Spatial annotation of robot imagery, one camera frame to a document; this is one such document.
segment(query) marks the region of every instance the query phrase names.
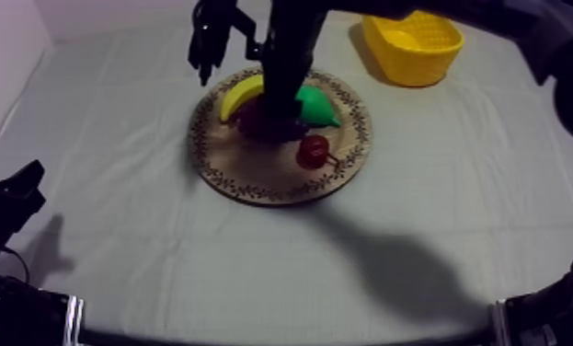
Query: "plastic basket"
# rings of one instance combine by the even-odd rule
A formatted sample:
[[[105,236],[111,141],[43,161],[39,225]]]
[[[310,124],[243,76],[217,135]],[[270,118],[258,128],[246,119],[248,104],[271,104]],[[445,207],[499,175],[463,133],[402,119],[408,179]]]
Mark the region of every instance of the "plastic basket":
[[[363,16],[362,26],[384,74],[407,87],[440,81],[464,45],[462,33],[449,20],[421,11],[399,21]]]

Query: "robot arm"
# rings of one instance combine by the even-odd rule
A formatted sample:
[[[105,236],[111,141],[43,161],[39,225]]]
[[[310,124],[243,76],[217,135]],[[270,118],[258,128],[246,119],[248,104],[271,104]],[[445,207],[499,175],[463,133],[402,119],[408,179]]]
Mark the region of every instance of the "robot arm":
[[[234,26],[247,37],[247,59],[262,64],[267,113],[298,114],[294,96],[332,9],[391,19],[421,9],[514,41],[538,84],[550,75],[556,78],[556,110],[573,134],[573,0],[272,0],[262,45],[254,41],[255,25],[236,8],[236,0],[200,0],[193,15],[189,61],[206,84],[212,67],[223,59]]]

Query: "white tablecloth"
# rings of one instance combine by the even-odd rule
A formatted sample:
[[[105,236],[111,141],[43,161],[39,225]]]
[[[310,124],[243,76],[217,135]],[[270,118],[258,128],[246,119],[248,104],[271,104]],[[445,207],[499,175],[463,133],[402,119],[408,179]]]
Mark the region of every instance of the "white tablecloth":
[[[267,18],[268,4],[252,9]],[[372,153],[343,190],[287,211],[229,201],[190,169],[186,128],[207,88],[187,63],[189,22],[57,46],[0,134],[0,179],[35,158],[47,170],[46,206],[9,244],[33,283],[85,298],[90,328],[310,344],[451,334],[559,279],[573,138],[552,85],[510,42],[460,27],[444,80],[390,86],[357,22],[329,16],[315,66],[364,100]],[[212,84],[253,65],[231,36]],[[5,256],[0,271],[21,275]]]

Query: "yellow banana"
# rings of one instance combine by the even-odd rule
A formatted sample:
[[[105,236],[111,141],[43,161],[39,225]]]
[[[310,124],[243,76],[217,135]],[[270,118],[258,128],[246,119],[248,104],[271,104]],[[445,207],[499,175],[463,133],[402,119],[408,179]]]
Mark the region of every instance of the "yellow banana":
[[[230,89],[222,102],[220,111],[220,121],[227,122],[230,115],[242,104],[251,98],[254,98],[264,91],[262,75],[252,75],[248,79],[239,82],[235,87]]]

